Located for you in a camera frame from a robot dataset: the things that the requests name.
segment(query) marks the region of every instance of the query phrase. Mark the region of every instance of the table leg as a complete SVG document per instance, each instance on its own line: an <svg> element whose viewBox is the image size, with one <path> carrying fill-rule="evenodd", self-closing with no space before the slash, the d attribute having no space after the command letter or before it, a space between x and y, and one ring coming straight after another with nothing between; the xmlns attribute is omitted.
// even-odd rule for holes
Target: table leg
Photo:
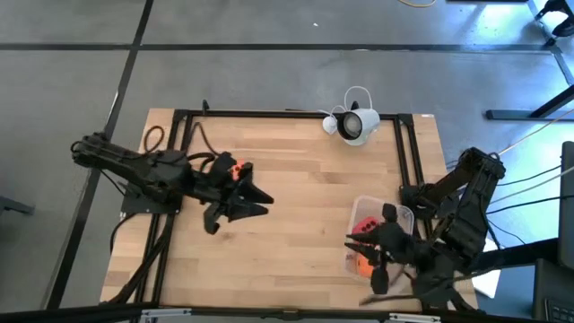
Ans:
<svg viewBox="0 0 574 323"><path fill-rule="evenodd" d="M472 271L533 265L539 258L558 264L558 238L526 245L483 252L474 262Z"/></svg>
<svg viewBox="0 0 574 323"><path fill-rule="evenodd" d="M568 89L564 90L560 94L556 95L548 102L546 102L542 107L534 111L524 111L524 110L487 110L486 118L489 120L538 120L538 121L551 121L554 118L548 118L553 112L562 108L566 104L574 100L574 85L571 85ZM574 114L562 118L560 121L574 121Z"/></svg>
<svg viewBox="0 0 574 323"><path fill-rule="evenodd" d="M32 206L28 206L20 202L16 202L10 198L0 196L0 214L3 211L16 211L22 214L31 214L33 210L34 208Z"/></svg>

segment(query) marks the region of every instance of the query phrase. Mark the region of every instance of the cable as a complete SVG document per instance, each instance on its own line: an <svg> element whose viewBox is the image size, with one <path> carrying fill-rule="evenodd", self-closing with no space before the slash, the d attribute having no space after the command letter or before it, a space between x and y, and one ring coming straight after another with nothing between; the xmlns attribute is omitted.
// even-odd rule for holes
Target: cable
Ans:
<svg viewBox="0 0 574 323"><path fill-rule="evenodd" d="M536 184L536 185L534 185L534 186L532 186L532 187L530 187L530 188L525 188L525 189L519 190L519 191L516 192L516 193L512 193L512 194L510 194L510 195L507 195L507 196L498 198L498 199L492 201L492 202L491 202L491 205L494 204L494 203L498 203L498 202L500 202L500 201L502 201L502 200L505 200L505 199L507 199L507 198L509 198L509 197L517 196L517 195L522 194L522 193L524 193L524 192L527 192L527 191L529 191L529 190L531 190L531 189L535 189L535 188L541 187L542 185L548 183L549 181L552 181L552 180L554 180L554 179L557 179L557 178L559 178L559 177L562 177L562 176L568 174L569 172L571 172L571 171L573 171L573 170L574 170L574 166L568 168L567 170L565 170L565 171L563 171L562 173L560 173L560 174L554 176L553 178L547 179L547 180L545 180L544 182L538 183L538 184Z"/></svg>
<svg viewBox="0 0 574 323"><path fill-rule="evenodd" d="M517 142L515 142L514 144L511 144L510 146L508 146L507 148L505 148L504 150L502 150L499 154L504 154L506 152L508 152L509 150L511 150L512 148L516 147L518 144L522 143L523 141L525 141L528 137L537 134L538 132L542 131L544 128L548 127L549 125L553 124L554 122L568 116L570 113L574 112L574 109L571 109L570 111L567 111L566 113L562 114L561 116L557 117L556 119L550 121L549 123L545 124L543 127L541 127L538 130L535 130L534 132L522 137L520 140L518 140Z"/></svg>
<svg viewBox="0 0 574 323"><path fill-rule="evenodd" d="M76 146L77 144L79 144L79 143L81 143L81 141L79 141L79 140L74 141L74 142L72 143L72 145L70 145L70 152L75 153L75 149L74 149L74 148L75 148L75 146Z"/></svg>
<svg viewBox="0 0 574 323"><path fill-rule="evenodd" d="M343 112L350 111L350 109L347 107L347 95L349 94L349 92L350 92L352 89L361 89L361 90L364 90L364 91L367 93L367 95L369 96L370 109L373 109L373 99L370 97L370 92L369 92L369 90L367 90L366 88L364 88L364 87L362 87L362 86L354 85L354 86L350 87L349 89L347 89L347 92L344 93L344 98L343 98L343 100L344 100L344 106L342 106L342 105L334 106L334 107L331 109L331 112L328 112L327 110L323 110L323 109L318 109L317 111L327 114L329 117L334 118L335 121L336 121L334 112L335 112L335 110L336 110L337 108L342 109Z"/></svg>
<svg viewBox="0 0 574 323"><path fill-rule="evenodd" d="M405 0L398 0L398 1L413 8L428 8L437 2L437 0L432 0L432 2L430 2L429 4L411 4L409 2L406 2Z"/></svg>
<svg viewBox="0 0 574 323"><path fill-rule="evenodd" d="M119 227L122 226L122 224L124 224L127 220L131 219L134 217L134 215L136 214L126 214L126 217L123 218L118 224L116 224L116 226L114 227L114 230L111 232L111 236L109 237L109 253L111 253L114 250L114 242L116 241L116 233L117 230L119 229Z"/></svg>
<svg viewBox="0 0 574 323"><path fill-rule="evenodd" d="M486 220L486 228L487 228L488 232L491 234L492 241L494 241L494 244L496 245L496 249L500 250L500 242L499 242L498 238L496 238L496 234L494 233L494 230L491 227L491 221L486 217L486 212L483 208L483 197L479 196L478 198L479 198L479 201L478 201L479 209L481 211L481 214L484 214L483 219Z"/></svg>
<svg viewBox="0 0 574 323"><path fill-rule="evenodd" d="M341 108L341 109L343 109L343 112L347 112L347 110L344 108L344 106L341 106L341 105L334 106L334 107L331 109L331 112L328 112L328 111L323 110L323 109L318 109L317 111L326 113L326 114L329 115L331 118L335 118L335 115L333 114L333 112L335 112L335 109L337 109L337 108Z"/></svg>
<svg viewBox="0 0 574 323"><path fill-rule="evenodd" d="M515 207L520 207L520 206L525 206L525 205L532 205L532 204L542 203L542 202L546 202L546 201L552 201L552 200L555 200L555 199L563 199L563 198L571 198L571 197L574 197L574 195L555 196L555 197L543 198L543 199L535 200L535 201L531 201L531 202L526 202L526 203L521 203L521 204L517 204L517 205L511 205L511 206L502 207L501 209L487 212L487 214L495 214L495 213L502 212L502 211L505 211L505 210L508 210L508 209L511 209L511 208L515 208Z"/></svg>
<svg viewBox="0 0 574 323"><path fill-rule="evenodd" d="M212 153L192 153L187 157L188 161L192 161L198 158L212 158Z"/></svg>
<svg viewBox="0 0 574 323"><path fill-rule="evenodd" d="M155 258L158 257L160 252L162 252L169 243L167 236L167 226L164 226L161 236L155 241L152 249L146 258L142 260L142 264L135 270L132 277L127 281L127 283L122 287L122 289L114 296L108 303L125 303L129 300L129 297L134 292L137 285L144 279L144 276L149 272L150 267L155 262Z"/></svg>
<svg viewBox="0 0 574 323"><path fill-rule="evenodd" d="M153 145L152 148L148 148L147 147L148 138L150 137L150 134L153 132L153 130L157 130L157 129L159 129L160 133L161 133L160 139L157 141L157 143L155 143ZM143 155L148 155L151 152L153 152L154 150L156 150L160 146L161 142L163 141L163 137L165 137L165 130L163 130L162 127L153 126L153 127L149 128L148 131L146 131L145 135L143 136L143 150L145 151L145 153Z"/></svg>
<svg viewBox="0 0 574 323"><path fill-rule="evenodd" d="M114 179L112 179L108 174L106 174L105 171L100 170L100 172L101 172L101 174L102 174L103 176L106 177L106 179L109 179L109 181L110 181L111 184L114 186L114 188L117 189L117 191L119 192L119 194L121 194L121 195L123 195L123 196L126 196L126 193L125 193L124 191L122 191L121 188L119 188L119 186L117 185L117 183L116 183L116 181L115 181Z"/></svg>
<svg viewBox="0 0 574 323"><path fill-rule="evenodd" d="M213 162L214 160L215 160L215 156L212 156L212 157L208 157L204 161L202 161L201 166L199 166L199 172L204 172L205 166L207 166L208 163Z"/></svg>
<svg viewBox="0 0 574 323"><path fill-rule="evenodd" d="M509 182L509 183L502 183L502 184L499 184L499 185L497 185L497 186L507 186L507 185L512 185L512 184L520 183L520 182L523 182L523 181L527 181L527 180L530 180L530 179L535 179L535 178L537 178L537 177L540 176L540 175L544 175L544 174L547 173L547 172L550 172L550 171L553 171L553 170L556 170L556 169L559 169L559 168L560 168L560 165L558 165L558 166L556 166L556 167L552 167L552 168L549 169L549 170L545 170L545 171L543 171L543 172L541 172L541 173L538 173L538 174L536 174L536 175L534 175L534 176L531 176L531 177L529 177L529 178L527 178L527 179L520 179L520 180L515 180L515 181Z"/></svg>
<svg viewBox="0 0 574 323"><path fill-rule="evenodd" d="M498 229L498 230L500 230L500 231L502 231L502 232L504 232L504 233L506 233L506 234L508 234L508 235L513 236L514 238L520 240L520 242L522 242L523 245L526 245L526 242L524 242L522 239L520 239L520 237L518 237L516 234L502 229L500 226L496 225L496 224L495 224L494 222L492 222L491 220L489 220L488 222L489 222L490 224L492 224L492 226L495 227L496 229Z"/></svg>
<svg viewBox="0 0 574 323"><path fill-rule="evenodd" d="M404 269L403 269L403 275L405 275L410 280L414 280L414 277L411 274L407 273L406 270Z"/></svg>
<svg viewBox="0 0 574 323"><path fill-rule="evenodd" d="M362 87L362 86L355 85L355 86L350 87L349 90L347 90L347 92L344 93L344 109L345 109L345 110L349 111L349 108L347 108L347 94L349 94L349 92L350 92L352 89L361 89L361 90L364 90L364 91L367 93L367 95L369 95L370 109L373 109L373 100L372 100L372 98L370 97L369 90L365 89L365 88Z"/></svg>
<svg viewBox="0 0 574 323"><path fill-rule="evenodd" d="M191 132L189 133L189 136L193 138L194 136L194 132L196 131L196 128L199 127L199 131L201 132L201 136L204 138L204 143L207 146L207 148L209 149L210 152L212 152L212 154L214 154L215 156L219 156L220 154L217 153L213 147L211 146L211 144L209 144L209 141L207 140L207 136L205 135L205 130L204 130L204 126L201 124L201 122L195 122L195 124L192 126L191 128Z"/></svg>

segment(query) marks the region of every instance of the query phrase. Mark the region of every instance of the wooden tabletop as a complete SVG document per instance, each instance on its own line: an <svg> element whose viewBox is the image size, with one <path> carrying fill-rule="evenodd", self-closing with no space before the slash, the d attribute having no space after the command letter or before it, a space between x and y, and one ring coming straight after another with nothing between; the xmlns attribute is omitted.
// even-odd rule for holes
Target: wooden tabletop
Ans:
<svg viewBox="0 0 574 323"><path fill-rule="evenodd" d="M173 111L151 109L144 132L159 125L168 134ZM432 115L413 118L424 178L436 181L446 168L435 119ZM185 198L174 224L162 305L420 309L418 301L359 306L371 294L370 285L344 270L344 238L354 199L366 195L399 203L401 176L391 121L381 121L378 132L359 147L346 144L339 135L327 135L320 119L207 117L194 121L202 122L217 151L253 162L255 183L275 203L269 205L267 215L234 223L222 217L220 230L209 235L203 226L205 206ZM150 142L157 139L152 135ZM415 183L406 129L404 144ZM197 133L188 153L203 151L207 149ZM119 292L141 263L150 219L149 214L139 214L118 231L103 301ZM154 270L145 300L151 299ZM470 280L456 287L477 307ZM411 293L408 282L402 293Z"/></svg>

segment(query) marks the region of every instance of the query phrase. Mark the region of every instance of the white camera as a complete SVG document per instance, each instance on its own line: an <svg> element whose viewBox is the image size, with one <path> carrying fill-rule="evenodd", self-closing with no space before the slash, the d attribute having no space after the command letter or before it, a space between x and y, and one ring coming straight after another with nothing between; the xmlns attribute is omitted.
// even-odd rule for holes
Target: white camera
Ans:
<svg viewBox="0 0 574 323"><path fill-rule="evenodd" d="M369 135L377 131L380 118L374 109L359 108L356 102L353 106L356 109L337 116L337 130L347 144L365 144Z"/></svg>

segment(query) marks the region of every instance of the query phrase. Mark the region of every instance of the white cable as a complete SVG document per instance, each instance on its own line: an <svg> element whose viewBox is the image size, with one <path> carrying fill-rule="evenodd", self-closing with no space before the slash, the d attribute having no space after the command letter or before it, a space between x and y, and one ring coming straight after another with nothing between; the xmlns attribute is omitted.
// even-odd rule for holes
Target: white cable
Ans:
<svg viewBox="0 0 574 323"><path fill-rule="evenodd" d="M530 136L537 134L539 132L541 132L542 130L544 130L546 127L548 127L549 125L553 124L554 122L568 116L570 113L574 112L574 109L571 109L570 111L566 111L566 113L562 114L561 116L557 117L556 119L550 121L549 123L545 124L544 126L538 128L538 130L535 130L533 132L531 132L528 135L523 136L520 140L518 140L517 142L515 142L514 144L511 144L510 146L506 147L503 151L501 151L499 153L499 155L502 155L506 152L508 152L510 149L516 147L517 145L519 145L520 143L522 143L523 141L525 141L526 139L528 139Z"/></svg>
<svg viewBox="0 0 574 323"><path fill-rule="evenodd" d="M350 87L349 90L347 90L347 92L344 93L344 109L345 109L345 110L347 110L347 111L349 110L349 108L347 108L347 94L349 94L349 91L352 90L352 89L361 89L361 90L364 90L364 91L367 93L367 95L369 95L370 109L373 109L373 100L370 98L369 90L365 89L365 88L362 87L362 86L357 86L357 85L355 85L355 86Z"/></svg>
<svg viewBox="0 0 574 323"><path fill-rule="evenodd" d="M496 200L494 200L494 201L491 202L491 205L494 204L494 203L497 203L497 202L499 202L499 201L502 201L502 200L504 200L504 199L507 199L507 198L509 198L509 197L517 196L518 194L522 194L522 193L527 192L527 191L529 191L529 190L531 190L531 189L538 188L538 187L540 187L540 186L542 186L542 185L548 183L549 181L551 181L551 180L553 180L553 179L557 179L557 178L559 178L559 177L562 177L562 176L568 174L569 172L571 172L571 171L573 171L573 170L574 170L574 166L568 168L567 170L563 171L561 174L558 174L558 175L554 176L554 177L551 178L551 179L545 180L545 181L542 182L542 183L538 183L538 184L536 184L536 185L534 185L534 186L532 186L532 187L530 187L530 188L525 188L525 189L523 189L523 190L521 190L521 191L518 191L518 192L516 192L516 193L512 193L512 194L510 194L510 195L508 195L508 196L505 196L505 197L501 197L501 198L499 198L499 199L496 199Z"/></svg>
<svg viewBox="0 0 574 323"><path fill-rule="evenodd" d="M349 92L350 92L352 89L361 89L361 90L364 90L364 91L367 93L367 95L369 95L369 105L370 105L370 109L373 109L373 100L372 100L372 98L370 97L369 90L365 89L365 88L362 87L362 86L354 85L354 86L350 87L350 88L347 90L347 92L344 93L344 106L342 106L342 105L334 106L334 107L331 109L331 112L328 112L327 110L323 110L323 109L318 109L317 111L323 112L323 113L327 114L328 116L330 116L331 118L335 118L335 115L333 114L333 112L335 112L335 109L337 109L337 108L341 108L341 109L343 110L343 112L349 111L350 109L347 108L347 94L349 94Z"/></svg>
<svg viewBox="0 0 574 323"><path fill-rule="evenodd" d="M327 112L326 110L323 110L323 109L318 109L317 111L323 112L323 113L325 113L325 114L327 114L327 115L329 115L329 116L331 116L331 117L334 118L335 116L333 116L333 112L334 112L335 109L337 109L337 108L343 109L343 112L346 112L346 111L347 111L346 109L344 109L344 106L340 106L340 105L339 105L339 106L334 106L334 107L331 109L331 112Z"/></svg>

